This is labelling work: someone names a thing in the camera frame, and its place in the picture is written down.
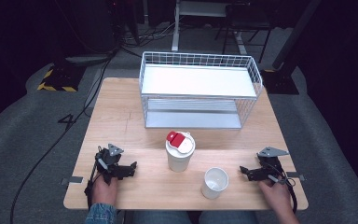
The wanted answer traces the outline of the white wire two-tier rack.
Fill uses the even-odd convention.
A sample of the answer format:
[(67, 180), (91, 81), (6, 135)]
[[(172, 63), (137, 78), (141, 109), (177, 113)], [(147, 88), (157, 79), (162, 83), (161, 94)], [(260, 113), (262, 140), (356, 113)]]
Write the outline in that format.
[(251, 56), (146, 51), (139, 89), (147, 128), (240, 129), (263, 80)]

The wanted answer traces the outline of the person's left hand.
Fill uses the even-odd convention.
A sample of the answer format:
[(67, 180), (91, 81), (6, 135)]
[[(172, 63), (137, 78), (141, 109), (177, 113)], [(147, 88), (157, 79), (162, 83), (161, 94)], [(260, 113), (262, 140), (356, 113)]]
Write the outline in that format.
[(114, 206), (117, 201), (118, 180), (113, 177), (107, 184), (103, 177), (99, 176), (94, 179), (92, 188), (92, 203), (104, 203)]

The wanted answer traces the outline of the grey tape piece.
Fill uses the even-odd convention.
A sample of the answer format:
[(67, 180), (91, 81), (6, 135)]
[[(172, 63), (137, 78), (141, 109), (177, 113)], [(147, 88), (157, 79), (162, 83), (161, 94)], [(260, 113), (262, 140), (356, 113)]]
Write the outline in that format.
[(81, 184), (83, 182), (82, 176), (70, 176), (70, 177), (64, 177), (61, 180), (61, 184), (63, 186), (68, 186), (69, 184)]
[(290, 178), (298, 178), (300, 181), (305, 181), (306, 178), (298, 172), (286, 172), (286, 175)]

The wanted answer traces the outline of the black metal stand frame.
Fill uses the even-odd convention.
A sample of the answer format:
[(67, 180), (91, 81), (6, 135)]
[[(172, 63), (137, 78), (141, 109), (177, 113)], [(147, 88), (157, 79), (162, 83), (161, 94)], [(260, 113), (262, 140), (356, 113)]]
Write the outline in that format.
[(226, 45), (229, 32), (242, 33), (252, 32), (253, 35), (249, 38), (248, 43), (255, 46), (252, 40), (260, 31), (266, 31), (266, 37), (262, 44), (257, 44), (261, 47), (259, 62), (262, 61), (269, 36), (272, 30), (271, 22), (269, 21), (266, 10), (256, 2), (256, 0), (232, 0), (232, 2), (225, 6), (225, 18), (219, 27), (215, 36), (218, 38), (221, 32), (224, 32), (224, 45), (222, 53), (226, 52)]

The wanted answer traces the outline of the yellow black striped stand base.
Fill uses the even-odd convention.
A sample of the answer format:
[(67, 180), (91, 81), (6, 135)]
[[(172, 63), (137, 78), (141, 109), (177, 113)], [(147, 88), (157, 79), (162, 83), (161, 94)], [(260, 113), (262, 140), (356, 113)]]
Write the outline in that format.
[(70, 65), (60, 67), (52, 65), (44, 75), (37, 89), (39, 91), (78, 91), (78, 86), (85, 71), (85, 66)]

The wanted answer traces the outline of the person's right hand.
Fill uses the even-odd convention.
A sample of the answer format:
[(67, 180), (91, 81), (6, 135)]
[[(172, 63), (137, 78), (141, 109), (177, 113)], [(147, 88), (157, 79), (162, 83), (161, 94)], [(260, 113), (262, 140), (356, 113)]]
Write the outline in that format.
[(270, 208), (277, 215), (288, 216), (293, 213), (291, 197), (286, 185), (272, 184), (270, 181), (264, 180), (258, 182), (258, 187), (260, 187)]

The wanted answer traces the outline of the white cup with red lid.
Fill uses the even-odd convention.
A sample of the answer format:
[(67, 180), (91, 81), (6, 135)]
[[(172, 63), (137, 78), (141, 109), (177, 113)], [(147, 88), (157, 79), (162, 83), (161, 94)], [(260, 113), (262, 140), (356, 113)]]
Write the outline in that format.
[(165, 142), (168, 165), (174, 172), (183, 172), (189, 165), (196, 142), (190, 133), (171, 131)]

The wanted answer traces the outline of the white metal desk frame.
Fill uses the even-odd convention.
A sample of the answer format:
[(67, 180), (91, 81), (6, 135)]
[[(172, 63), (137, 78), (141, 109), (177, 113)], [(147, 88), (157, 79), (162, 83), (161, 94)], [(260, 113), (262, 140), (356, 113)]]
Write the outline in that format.
[(175, 0), (174, 31), (172, 51), (179, 50), (179, 21), (181, 16), (201, 16), (224, 18), (227, 3), (214, 3), (212, 0), (200, 2), (197, 0)]

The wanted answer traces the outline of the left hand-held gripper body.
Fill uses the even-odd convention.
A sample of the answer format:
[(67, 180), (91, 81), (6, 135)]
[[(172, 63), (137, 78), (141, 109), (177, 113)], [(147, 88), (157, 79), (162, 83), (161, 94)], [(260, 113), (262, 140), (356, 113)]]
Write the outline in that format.
[(99, 151), (95, 155), (95, 166), (107, 184), (120, 171), (118, 162), (123, 152), (123, 149), (112, 144), (109, 144), (108, 148), (99, 147)]

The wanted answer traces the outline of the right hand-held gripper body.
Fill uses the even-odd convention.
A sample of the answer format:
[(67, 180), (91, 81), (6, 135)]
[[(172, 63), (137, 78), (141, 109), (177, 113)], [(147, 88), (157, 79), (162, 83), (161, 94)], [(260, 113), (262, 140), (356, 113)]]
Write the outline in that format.
[(286, 156), (289, 152), (275, 147), (265, 147), (257, 153), (261, 170), (257, 180), (272, 180), (282, 185), (288, 183), (285, 171), (282, 168), (279, 156)]

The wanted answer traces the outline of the black slanted post with base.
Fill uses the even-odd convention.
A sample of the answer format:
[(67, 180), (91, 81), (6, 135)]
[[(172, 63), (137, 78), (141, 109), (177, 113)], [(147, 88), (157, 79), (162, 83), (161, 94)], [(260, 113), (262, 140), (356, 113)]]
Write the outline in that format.
[(263, 84), (269, 94), (298, 94), (292, 73), (301, 59), (304, 47), (300, 37), (310, 22), (322, 0), (310, 0), (299, 18), (293, 32), (289, 35), (281, 51), (272, 64), (273, 70), (262, 70)]

